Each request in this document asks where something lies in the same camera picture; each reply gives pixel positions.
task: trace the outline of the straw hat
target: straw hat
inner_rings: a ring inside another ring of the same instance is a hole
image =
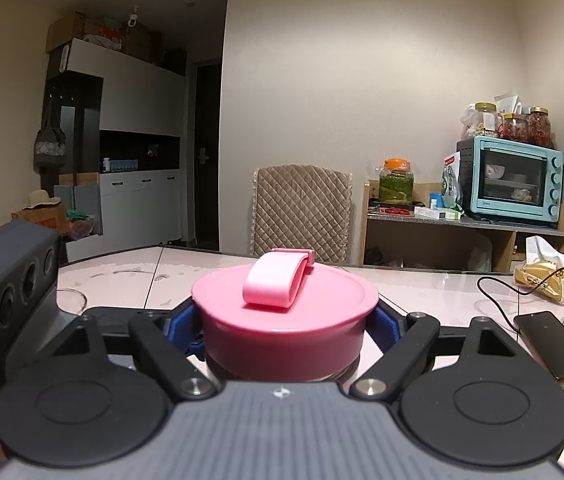
[[[24,209],[32,209],[39,205],[55,205],[62,201],[59,197],[49,198],[48,193],[44,189],[37,189],[28,196],[28,205]]]

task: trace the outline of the glass jar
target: glass jar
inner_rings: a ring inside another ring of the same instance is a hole
[[[411,205],[413,173],[408,160],[388,158],[380,171],[380,202]]]
[[[528,143],[544,148],[553,144],[549,110],[539,106],[531,108],[531,113],[526,116],[528,122]]]
[[[520,114],[502,114],[502,124],[498,127],[500,139],[528,142],[528,123],[526,116]]]
[[[497,137],[496,118],[498,108],[493,103],[476,103],[475,111],[475,119],[473,120],[475,135]]]

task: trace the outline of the black smartphone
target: black smartphone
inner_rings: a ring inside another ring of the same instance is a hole
[[[515,316],[522,341],[531,355],[564,383],[564,325],[551,312]]]

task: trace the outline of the white table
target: white table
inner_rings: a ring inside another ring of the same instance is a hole
[[[110,254],[60,269],[58,304],[75,314],[91,306],[170,310],[188,298],[191,285],[201,276],[252,262],[252,258],[245,256],[160,247]],[[502,314],[476,288],[479,276],[348,267],[345,270],[372,282],[380,295],[403,314],[426,312],[448,326],[468,326],[475,316],[489,316],[514,336]],[[501,278],[513,283],[510,276]],[[540,310],[550,310],[558,318],[564,316],[564,306],[539,296],[520,296],[492,282],[485,283],[484,288],[500,303],[509,319]],[[368,370],[380,356],[380,350],[366,335],[358,374]],[[452,364],[456,359],[438,358],[436,367]],[[564,451],[560,464],[564,467]]]

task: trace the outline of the chair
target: chair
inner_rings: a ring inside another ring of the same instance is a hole
[[[313,249],[322,262],[346,260],[353,176],[315,166],[273,166],[253,176],[251,254]]]

